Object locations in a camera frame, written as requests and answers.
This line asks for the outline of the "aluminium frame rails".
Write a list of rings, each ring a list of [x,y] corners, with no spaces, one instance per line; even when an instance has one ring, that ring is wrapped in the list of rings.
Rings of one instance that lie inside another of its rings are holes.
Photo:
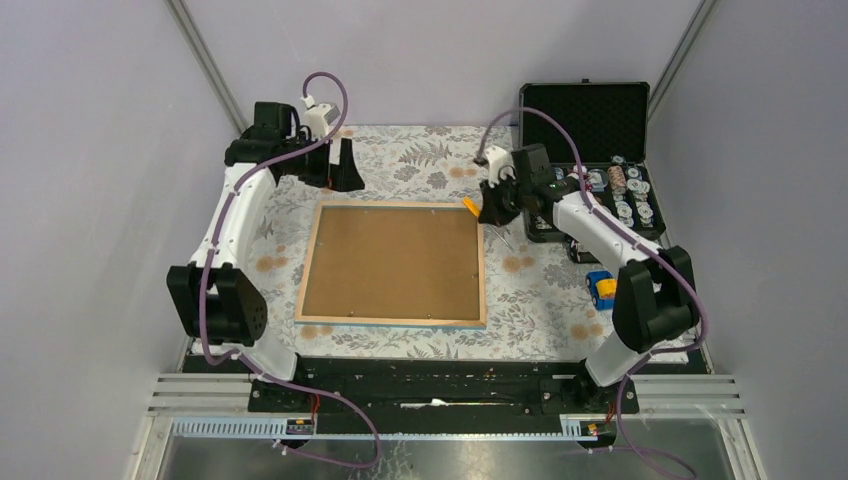
[[[448,406],[522,408],[526,413],[598,416],[609,411],[578,407],[570,375],[371,375],[314,377],[317,396],[255,381],[246,374],[163,374],[148,406],[150,415],[341,413],[327,398],[341,395],[365,411]],[[663,419],[746,416],[735,380],[728,375],[636,375],[626,385],[623,412]]]

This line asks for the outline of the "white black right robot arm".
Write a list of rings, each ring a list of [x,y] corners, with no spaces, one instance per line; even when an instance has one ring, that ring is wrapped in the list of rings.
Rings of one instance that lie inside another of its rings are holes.
[[[589,193],[581,164],[559,178],[540,144],[512,152],[480,147],[474,161],[488,171],[480,184],[480,223],[504,226],[521,213],[540,216],[586,247],[617,281],[614,331],[586,358],[586,377],[573,386],[583,410],[597,412],[607,405],[612,384],[634,373],[659,343],[707,325],[688,253],[663,248],[616,218]]]

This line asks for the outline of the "floral tablecloth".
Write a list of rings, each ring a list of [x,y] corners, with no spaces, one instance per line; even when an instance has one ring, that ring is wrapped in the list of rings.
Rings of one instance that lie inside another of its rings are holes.
[[[353,126],[358,201],[457,203],[477,198],[480,143],[511,149],[507,127]],[[482,329],[299,324],[298,294],[318,204],[335,193],[284,177],[256,207],[243,271],[268,305],[265,337],[304,356],[579,361],[612,334],[585,285],[587,267],[557,243],[533,243],[521,221],[484,233]]]

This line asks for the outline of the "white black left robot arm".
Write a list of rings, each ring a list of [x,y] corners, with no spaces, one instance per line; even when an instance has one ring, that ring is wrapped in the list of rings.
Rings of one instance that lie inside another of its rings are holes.
[[[266,327],[268,305],[246,273],[253,236],[271,194],[285,176],[337,192],[363,189],[352,142],[333,136],[344,106],[303,99],[258,102],[254,122],[225,151],[224,184],[207,232],[185,265],[169,269],[166,285],[187,335],[212,365],[243,361],[274,382],[272,398],[288,411],[309,401],[310,385],[295,374],[297,354]]]

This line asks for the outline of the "yellow handled screwdriver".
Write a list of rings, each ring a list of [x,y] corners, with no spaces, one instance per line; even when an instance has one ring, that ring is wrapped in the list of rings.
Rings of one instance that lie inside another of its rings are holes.
[[[481,208],[468,196],[462,199],[462,204],[465,208],[477,219],[480,219]],[[508,249],[512,250],[512,245],[506,240],[505,236],[493,225],[485,224],[488,228]]]

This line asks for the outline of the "blue yellow toy car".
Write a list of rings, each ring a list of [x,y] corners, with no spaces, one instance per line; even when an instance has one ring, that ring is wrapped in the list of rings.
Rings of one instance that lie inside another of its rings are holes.
[[[592,304],[597,310],[604,311],[614,308],[617,281],[609,271],[590,271],[585,276],[585,283]]]

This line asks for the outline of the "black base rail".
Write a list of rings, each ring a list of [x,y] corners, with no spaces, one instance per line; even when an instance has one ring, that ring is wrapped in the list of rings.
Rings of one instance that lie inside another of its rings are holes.
[[[304,357],[302,391],[253,381],[251,413],[302,413],[320,434],[557,433],[562,415],[599,422],[639,406],[632,383],[593,387],[576,362]]]

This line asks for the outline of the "black poker chip case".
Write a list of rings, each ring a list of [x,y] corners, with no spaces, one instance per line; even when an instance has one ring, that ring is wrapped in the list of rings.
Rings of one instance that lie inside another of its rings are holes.
[[[592,83],[526,83],[518,93],[521,107],[546,113],[574,140],[587,188],[615,217],[639,235],[658,240],[666,224],[650,179],[646,133],[650,85],[645,81]],[[621,166],[627,192],[614,195],[607,170]]]

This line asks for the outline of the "brown poker chip stack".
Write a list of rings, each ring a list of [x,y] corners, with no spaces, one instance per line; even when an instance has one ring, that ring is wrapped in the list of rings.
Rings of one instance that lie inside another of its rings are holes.
[[[614,195],[624,195],[627,192],[628,178],[621,166],[612,165],[607,170],[609,189]]]

